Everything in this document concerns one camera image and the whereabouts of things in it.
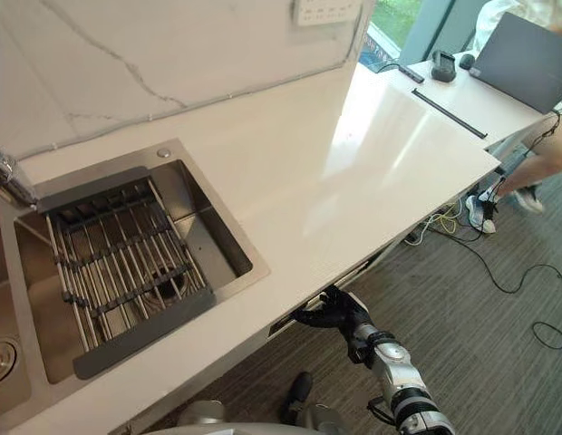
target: green foliage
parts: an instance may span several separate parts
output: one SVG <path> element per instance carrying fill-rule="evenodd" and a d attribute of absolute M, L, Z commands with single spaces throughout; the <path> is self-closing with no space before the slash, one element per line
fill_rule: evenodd
<path fill-rule="evenodd" d="M 372 23 L 403 48 L 422 0 L 377 0 Z"/>

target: white countertop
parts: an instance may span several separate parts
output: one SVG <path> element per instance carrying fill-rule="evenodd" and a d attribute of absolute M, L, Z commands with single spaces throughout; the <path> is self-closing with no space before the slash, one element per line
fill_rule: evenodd
<path fill-rule="evenodd" d="M 489 136 L 484 140 L 479 140 L 483 148 L 488 148 L 545 118 L 546 115 L 506 93 L 498 92 L 485 82 L 470 77 L 467 71 L 458 66 L 461 56 L 462 53 L 455 54 L 456 78 L 450 83 L 438 82 L 430 78 L 430 61 L 412 66 L 415 72 L 426 79 L 423 84 L 417 84 L 397 71 L 383 72 L 380 75 L 390 76 L 392 84 L 400 90 L 410 92 L 418 88 L 421 93 L 447 111 L 475 129 L 488 133 Z M 426 102 L 420 101 L 420 103 L 433 110 Z"/>
<path fill-rule="evenodd" d="M 389 84 L 358 67 L 344 105 L 352 69 L 23 162 L 40 182 L 178 138 L 271 272 L 14 432 L 114 429 L 497 166 L 477 137 L 417 104 L 398 72 Z"/>

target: phone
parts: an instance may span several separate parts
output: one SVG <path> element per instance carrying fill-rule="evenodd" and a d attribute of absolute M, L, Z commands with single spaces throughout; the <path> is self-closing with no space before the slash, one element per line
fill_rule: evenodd
<path fill-rule="evenodd" d="M 434 80 L 440 82 L 452 82 L 456 77 L 456 69 L 454 67 L 454 56 L 442 50 L 435 50 L 432 53 L 432 68 L 430 76 Z"/>

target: white marble wall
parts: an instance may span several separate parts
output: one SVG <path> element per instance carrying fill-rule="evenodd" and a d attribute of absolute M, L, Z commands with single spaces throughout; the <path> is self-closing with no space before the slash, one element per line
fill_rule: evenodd
<path fill-rule="evenodd" d="M 356 22 L 298 27 L 292 8 L 292 0 L 0 0 L 0 146 L 21 156 L 347 57 Z"/>

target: faucet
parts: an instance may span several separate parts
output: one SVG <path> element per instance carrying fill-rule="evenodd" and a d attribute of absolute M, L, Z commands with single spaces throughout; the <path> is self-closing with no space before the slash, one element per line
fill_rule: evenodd
<path fill-rule="evenodd" d="M 17 161 L 0 150 L 0 197 L 18 208 L 35 209 L 37 196 L 17 165 Z"/>

